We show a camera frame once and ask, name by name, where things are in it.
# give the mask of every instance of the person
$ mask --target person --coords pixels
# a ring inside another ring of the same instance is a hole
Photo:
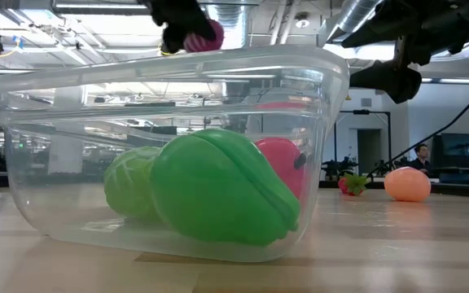
[[[426,144],[420,144],[414,148],[414,151],[417,155],[417,159],[411,161],[409,166],[427,174],[427,176],[430,176],[432,166],[428,161],[428,156],[430,155],[428,146]]]

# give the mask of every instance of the toy strawberry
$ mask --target toy strawberry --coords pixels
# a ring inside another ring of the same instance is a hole
[[[338,181],[338,187],[345,195],[361,195],[366,190],[366,177],[356,174],[345,174],[345,177]]]

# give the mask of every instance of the clear plastic bin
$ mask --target clear plastic bin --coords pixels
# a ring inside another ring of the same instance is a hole
[[[52,238],[282,256],[317,198],[348,65],[266,46],[0,76],[15,203]]]

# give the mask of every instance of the toy vegetable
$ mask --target toy vegetable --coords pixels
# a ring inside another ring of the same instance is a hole
[[[124,216],[156,215],[149,183],[160,148],[144,146],[118,155],[104,173],[104,193],[110,208]]]
[[[266,246],[296,229],[300,204],[256,146],[222,129],[175,138],[151,168],[153,199],[178,232]]]
[[[305,154],[286,138],[263,138],[256,146],[264,154],[274,171],[299,199],[305,184]]]

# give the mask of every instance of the table surface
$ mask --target table surface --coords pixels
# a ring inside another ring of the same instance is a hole
[[[320,190],[305,236],[280,260],[241,265],[41,236],[0,190],[0,292],[469,293],[469,198],[393,202]]]

